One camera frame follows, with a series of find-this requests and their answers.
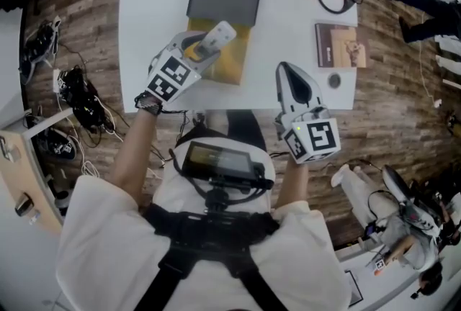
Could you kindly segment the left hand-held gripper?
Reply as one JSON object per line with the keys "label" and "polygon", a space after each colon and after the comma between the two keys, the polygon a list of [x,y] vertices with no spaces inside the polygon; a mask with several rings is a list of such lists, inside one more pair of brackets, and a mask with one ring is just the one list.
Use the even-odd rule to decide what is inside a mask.
{"label": "left hand-held gripper", "polygon": [[197,58],[186,56],[185,50],[201,42],[208,32],[187,31],[175,35],[151,61],[146,91],[164,104],[173,102],[181,93],[197,83],[202,74],[220,57],[218,50]]}

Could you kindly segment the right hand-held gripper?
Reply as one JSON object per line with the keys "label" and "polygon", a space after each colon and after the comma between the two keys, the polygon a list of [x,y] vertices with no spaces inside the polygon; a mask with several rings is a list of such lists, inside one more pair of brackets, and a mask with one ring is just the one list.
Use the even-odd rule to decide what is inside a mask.
{"label": "right hand-held gripper", "polygon": [[323,103],[314,78],[291,63],[276,69],[277,99],[282,111],[275,119],[277,136],[297,164],[326,159],[341,150],[336,119]]}

